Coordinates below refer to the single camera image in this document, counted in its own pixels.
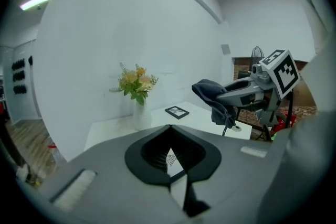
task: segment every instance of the white marker cube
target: white marker cube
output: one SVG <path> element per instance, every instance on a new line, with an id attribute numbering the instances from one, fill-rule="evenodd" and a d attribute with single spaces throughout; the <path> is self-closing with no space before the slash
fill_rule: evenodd
<path id="1" fill-rule="evenodd" d="M 277 87 L 279 97 L 284 98 L 300 81 L 300 74 L 289 50 L 275 50 L 270 56 L 260 60 Z"/>

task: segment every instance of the brick wall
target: brick wall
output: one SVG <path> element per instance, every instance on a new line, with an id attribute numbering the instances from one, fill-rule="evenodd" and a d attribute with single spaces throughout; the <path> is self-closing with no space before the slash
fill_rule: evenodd
<path id="1" fill-rule="evenodd" d="M 299 71 L 301 71 L 301 69 L 306 65 L 305 62 L 300 61 L 295 61 L 295 63 Z M 236 58 L 234 67 L 234 80 L 237 79 L 239 71 L 249 71 L 249 65 L 250 65 L 250 58 Z M 296 115 L 297 117 L 295 123 L 304 119 L 306 116 L 315 114 L 316 111 L 317 109 L 315 106 L 293 106 L 293 114 Z M 242 110 L 239 114 L 238 120 L 256 126 L 261 126 L 254 112 Z"/>

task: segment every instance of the white table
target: white table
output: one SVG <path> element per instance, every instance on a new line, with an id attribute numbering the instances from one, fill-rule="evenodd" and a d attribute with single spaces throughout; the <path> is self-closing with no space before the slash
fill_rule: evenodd
<path id="1" fill-rule="evenodd" d="M 176 104 L 176 106 L 189 111 L 190 114 L 178 120 L 164 111 L 165 109 L 172 107 L 172 105 L 167 106 L 166 108 L 154 110 L 152 111 L 152 127 L 158 127 L 166 124 L 176 124 L 191 127 L 208 133 L 222 135 L 224 126 L 216 125 L 211 121 L 211 111 L 202 109 L 188 102 L 179 103 Z M 236 125 L 241 128 L 241 131 L 235 132 L 231 129 L 227 129 L 225 136 L 246 140 L 250 139 L 252 127 L 241 122 L 236 122 Z M 136 131 L 137 130 L 133 129 L 132 116 L 115 120 L 94 122 L 91 125 L 91 129 L 85 145 L 85 150 L 94 145 L 97 145 L 98 143 L 128 135 Z"/>

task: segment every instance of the fluorescent tube light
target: fluorescent tube light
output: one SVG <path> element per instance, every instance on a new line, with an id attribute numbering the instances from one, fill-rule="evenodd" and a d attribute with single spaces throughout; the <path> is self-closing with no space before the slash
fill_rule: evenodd
<path id="1" fill-rule="evenodd" d="M 29 0 L 28 2 L 26 2 L 25 4 L 22 4 L 20 6 L 20 8 L 22 10 L 26 10 L 26 9 L 29 9 L 31 7 L 34 7 L 42 2 L 45 2 L 45 1 L 48 1 L 48 0 Z"/>

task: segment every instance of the dark blue cloth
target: dark blue cloth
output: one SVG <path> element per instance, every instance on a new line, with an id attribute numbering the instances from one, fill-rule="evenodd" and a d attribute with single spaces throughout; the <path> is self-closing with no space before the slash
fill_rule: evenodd
<path id="1" fill-rule="evenodd" d="M 236 112 L 231 105 L 222 105 L 216 101 L 219 94 L 226 93 L 225 88 L 217 82 L 202 79 L 198 83 L 192 85 L 192 90 L 206 104 L 212 108 L 211 120 L 217 125 L 225 125 L 226 128 L 232 128 L 236 125 Z"/>

